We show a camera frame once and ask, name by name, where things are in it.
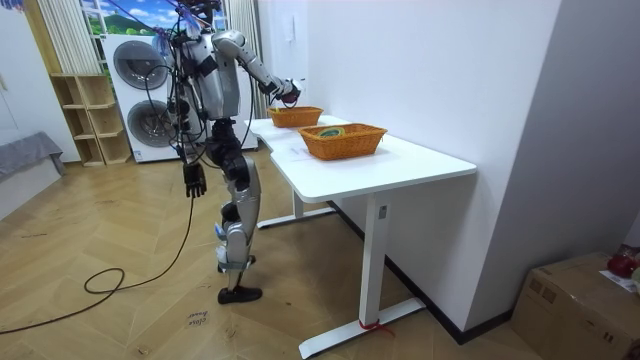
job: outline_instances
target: curtain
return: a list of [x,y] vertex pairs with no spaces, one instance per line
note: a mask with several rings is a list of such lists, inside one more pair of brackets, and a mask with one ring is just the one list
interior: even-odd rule
[[[258,35],[257,10],[254,0],[225,0],[225,13],[229,22],[229,28],[244,34],[253,51],[262,59],[260,37]],[[253,87],[253,113],[254,119],[267,117],[267,100],[254,82]]]
[[101,74],[77,0],[38,0],[53,47],[65,74]]

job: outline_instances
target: stacked washer dryer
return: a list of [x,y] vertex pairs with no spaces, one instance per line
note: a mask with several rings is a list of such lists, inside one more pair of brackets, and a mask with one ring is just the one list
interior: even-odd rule
[[[151,46],[151,36],[135,35],[105,35],[102,39],[107,65],[111,71],[113,88],[118,98],[120,113],[124,119],[125,129],[131,144],[136,162],[147,162],[167,159],[177,159],[173,148],[175,131],[170,126],[170,120],[165,110],[167,108],[167,92],[170,86],[169,70],[165,60]],[[145,77],[151,69],[147,85],[149,96],[145,88]],[[244,137],[246,126],[240,119],[249,119],[250,99],[249,80],[244,70],[239,71],[239,79],[246,82],[240,84],[245,106],[235,118],[236,136]],[[201,124],[195,112],[189,117],[193,129],[200,129]],[[243,148],[257,148],[258,142],[249,133]]]

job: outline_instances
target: wooden floor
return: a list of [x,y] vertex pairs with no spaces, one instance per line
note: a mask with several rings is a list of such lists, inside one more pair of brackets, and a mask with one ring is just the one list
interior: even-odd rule
[[[291,213],[290,188],[269,161],[251,154],[262,180],[260,218]],[[257,302],[220,306],[213,224],[228,199],[207,170],[186,250],[163,278],[118,293],[72,319],[0,336],[3,360],[299,359],[301,341],[357,317],[362,241],[337,215],[257,231],[258,262],[244,284]],[[0,329],[28,325],[95,302],[92,274],[123,267],[125,283],[161,272],[186,228],[189,200],[177,162],[69,169],[69,174],[0,221]],[[411,295],[385,270],[382,305]],[[94,287],[112,287],[117,276]],[[457,346],[426,311],[367,334],[319,359],[538,359],[508,326]]]

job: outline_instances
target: table leg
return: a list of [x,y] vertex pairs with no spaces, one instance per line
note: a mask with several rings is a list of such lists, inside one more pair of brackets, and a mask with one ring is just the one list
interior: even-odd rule
[[300,344],[298,348],[303,359],[371,331],[363,329],[360,326],[360,322],[363,325],[372,325],[377,322],[386,324],[425,308],[422,301],[413,298],[380,311],[380,293],[382,291],[382,274],[384,272],[390,210],[391,200],[388,192],[369,195],[364,237],[359,321],[330,330]]
[[258,229],[266,229],[271,226],[290,224],[292,222],[306,220],[326,214],[333,214],[336,212],[335,209],[330,207],[318,210],[304,211],[304,203],[302,202],[302,199],[300,199],[300,196],[298,196],[298,194],[296,194],[296,191],[293,189],[291,189],[291,193],[293,198],[293,215],[260,221],[257,225]]

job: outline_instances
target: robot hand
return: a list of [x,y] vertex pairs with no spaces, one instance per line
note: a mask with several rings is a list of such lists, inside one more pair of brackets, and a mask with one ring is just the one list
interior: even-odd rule
[[293,104],[298,101],[300,93],[302,92],[302,86],[300,83],[293,79],[286,79],[283,83],[284,84],[281,89],[287,92],[282,92],[280,94],[276,93],[276,100],[280,100],[286,104]]
[[187,188],[187,197],[200,197],[207,192],[207,179],[204,177],[204,169],[200,163],[184,164],[182,173]]

